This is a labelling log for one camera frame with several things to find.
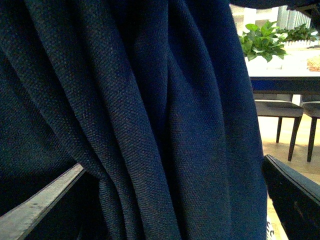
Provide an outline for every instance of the chair leg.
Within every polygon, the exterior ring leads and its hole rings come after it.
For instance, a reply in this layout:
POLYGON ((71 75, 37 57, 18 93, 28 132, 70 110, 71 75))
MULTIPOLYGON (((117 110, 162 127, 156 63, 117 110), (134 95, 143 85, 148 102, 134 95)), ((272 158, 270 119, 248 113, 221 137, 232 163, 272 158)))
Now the chair leg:
POLYGON ((282 116, 278 118, 278 128, 276 130, 276 143, 279 143, 280 132, 281 132, 281 125, 282 125, 282 116))
POLYGON ((315 143, 315 134, 316 134, 317 118, 313 117, 311 120, 310 136, 309 136, 309 145, 308 145, 308 163, 311 162, 312 151, 314 149, 315 143))
POLYGON ((289 147, 288 161, 291 161, 291 159, 292 159, 292 154, 294 153, 294 148, 295 148, 295 143, 296 143, 297 132, 298 132, 298 129, 299 129, 299 125, 300 125, 301 119, 302 119, 302 116, 299 116, 299 117, 295 117, 295 118, 294 118, 292 135, 291 135, 291 141, 290 141, 290 147, 289 147))

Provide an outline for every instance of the planter box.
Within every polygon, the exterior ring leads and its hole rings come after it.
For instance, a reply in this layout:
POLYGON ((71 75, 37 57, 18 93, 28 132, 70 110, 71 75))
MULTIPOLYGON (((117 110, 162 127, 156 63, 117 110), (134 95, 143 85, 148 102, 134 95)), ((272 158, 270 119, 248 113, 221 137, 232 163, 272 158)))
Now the planter box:
POLYGON ((301 48, 310 48, 315 45, 318 45, 319 41, 305 41, 305 40, 299 40, 299 41, 287 41, 284 43, 284 48, 287 49, 301 49, 301 48))

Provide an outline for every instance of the gray upholstered chair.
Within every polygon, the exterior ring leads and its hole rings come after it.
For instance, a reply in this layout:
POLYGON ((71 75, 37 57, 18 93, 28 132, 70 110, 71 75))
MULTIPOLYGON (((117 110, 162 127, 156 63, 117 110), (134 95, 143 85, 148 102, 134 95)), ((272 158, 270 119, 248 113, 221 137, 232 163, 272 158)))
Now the gray upholstered chair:
POLYGON ((317 119, 320 118, 320 95, 301 95, 300 106, 303 107, 303 112, 312 118, 307 156, 307 161, 311 162, 317 119))
POLYGON ((294 118, 288 161, 291 161, 295 148, 298 128, 304 110, 292 103, 292 94, 254 94, 256 112, 261 117, 278 117, 276 143, 279 143, 282 118, 294 118))

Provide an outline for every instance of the navy blue curtain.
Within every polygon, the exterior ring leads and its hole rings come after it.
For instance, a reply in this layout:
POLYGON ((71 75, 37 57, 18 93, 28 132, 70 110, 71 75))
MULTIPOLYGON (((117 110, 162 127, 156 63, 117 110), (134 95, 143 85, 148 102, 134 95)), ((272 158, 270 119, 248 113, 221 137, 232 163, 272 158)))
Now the navy blue curtain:
POLYGON ((0 47, 2 214, 78 162, 99 198, 86 214, 104 218, 79 223, 97 229, 90 239, 266 238, 227 0, 1 1, 0 47))

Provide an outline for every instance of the wooden floor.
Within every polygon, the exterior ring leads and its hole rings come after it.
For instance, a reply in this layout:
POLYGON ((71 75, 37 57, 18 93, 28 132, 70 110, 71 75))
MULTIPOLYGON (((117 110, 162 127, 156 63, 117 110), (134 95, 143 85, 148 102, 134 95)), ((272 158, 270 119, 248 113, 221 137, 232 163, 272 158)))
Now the wooden floor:
MULTIPOLYGON (((302 175, 320 184, 320 120, 315 132, 315 140, 311 162, 307 162, 308 142, 310 134, 311 118, 303 115, 297 133, 292 161, 288 162, 289 144, 291 139, 293 118, 283 118, 280 141, 276 143, 278 118, 258 117, 262 137, 263 152, 270 154, 283 163, 287 164, 302 175)), ((268 199, 268 216, 274 228, 276 240, 287 240, 285 231, 278 219, 277 213, 272 206, 272 200, 268 199)))

